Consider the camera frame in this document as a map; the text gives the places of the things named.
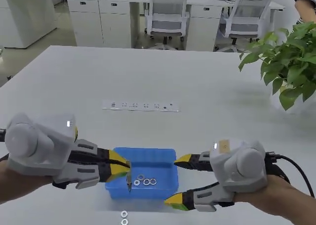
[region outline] tiled floor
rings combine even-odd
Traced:
[[[57,29],[28,47],[27,49],[5,49],[0,57],[0,86],[7,82],[7,76],[14,76],[33,59],[41,54],[51,45],[67,45],[76,46],[75,35],[69,16],[69,9],[66,3],[56,5]],[[161,38],[151,40],[149,36],[145,36],[145,19],[140,18],[140,38],[137,48],[148,48],[157,42],[162,42]],[[221,44],[227,40],[218,40]],[[172,47],[181,49],[180,38],[174,38],[168,43]]]

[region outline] office chair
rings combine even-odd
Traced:
[[[256,39],[263,34],[265,25],[264,18],[269,10],[272,0],[236,0],[233,10],[228,17],[222,16],[219,30],[225,38],[233,39],[230,46],[218,50],[225,52],[244,51],[238,46],[237,39]]]
[[[186,35],[187,21],[190,17],[186,12],[187,0],[150,0],[149,9],[145,11],[147,32],[149,35],[164,35],[163,43],[149,49],[176,50],[167,45],[169,36]]]
[[[146,10],[149,10],[149,3],[144,3],[144,13],[146,13]],[[147,20],[146,19],[145,19],[145,25],[146,25],[146,27],[145,27],[145,35],[147,35],[148,32],[147,32]]]

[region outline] drawer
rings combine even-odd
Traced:
[[[96,0],[68,0],[69,11],[99,13]]]
[[[191,17],[203,17],[203,18],[221,18],[222,14],[221,6],[198,6],[192,5]]]
[[[99,1],[100,13],[129,14],[129,2],[126,1]]]
[[[0,0],[0,8],[9,8],[7,0]]]

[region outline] blue plastic tray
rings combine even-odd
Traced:
[[[129,160],[132,165],[132,191],[129,193],[126,177],[105,183],[112,199],[166,199],[177,192],[179,187],[178,170],[173,164],[176,152],[173,149],[128,148],[114,149],[119,155]],[[157,184],[134,185],[138,175],[155,178]]]

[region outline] person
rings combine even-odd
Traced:
[[[316,0],[295,0],[295,8],[301,17],[297,24],[304,22],[316,23]]]
[[[53,182],[52,177],[24,176],[6,168],[7,161],[0,161],[0,204],[23,197]]]
[[[0,203],[25,196],[52,183],[50,177],[20,175],[0,162]],[[250,203],[263,212],[282,216],[295,225],[316,224],[316,199],[300,192],[284,179],[268,176],[268,186],[255,193],[238,193],[235,202]]]

